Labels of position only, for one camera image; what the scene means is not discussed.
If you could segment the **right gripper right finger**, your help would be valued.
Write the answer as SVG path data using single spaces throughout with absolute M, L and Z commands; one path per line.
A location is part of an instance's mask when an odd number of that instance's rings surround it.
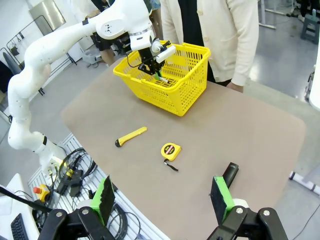
M 221 176 L 214 176 L 210 191 L 218 226 L 209 240 L 287 240 L 287 234 L 275 209 L 264 207 L 258 212 L 236 205 Z

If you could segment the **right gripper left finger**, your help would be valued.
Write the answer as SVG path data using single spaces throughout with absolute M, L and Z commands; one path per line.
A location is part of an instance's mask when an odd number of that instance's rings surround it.
M 115 202 L 113 183 L 109 176 L 97 188 L 91 204 L 68 213 L 54 209 L 44 222 L 39 240 L 114 240 L 106 224 Z

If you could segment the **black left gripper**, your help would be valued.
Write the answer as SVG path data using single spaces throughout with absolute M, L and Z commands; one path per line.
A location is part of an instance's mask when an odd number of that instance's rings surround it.
M 144 48 L 138 50 L 138 53 L 141 57 L 141 64 L 138 66 L 138 69 L 148 75 L 154 75 L 154 78 L 157 81 L 162 81 L 161 69 L 165 65 L 165 61 L 158 63 L 156 57 L 153 56 L 149 48 Z

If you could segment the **person's left hand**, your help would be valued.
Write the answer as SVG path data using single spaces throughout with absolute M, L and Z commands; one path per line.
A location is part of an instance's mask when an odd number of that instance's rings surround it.
M 244 92 L 244 87 L 243 86 L 234 84 L 233 82 L 230 82 L 226 87 L 228 89 L 232 89 L 232 90 L 240 92 L 240 93 Z

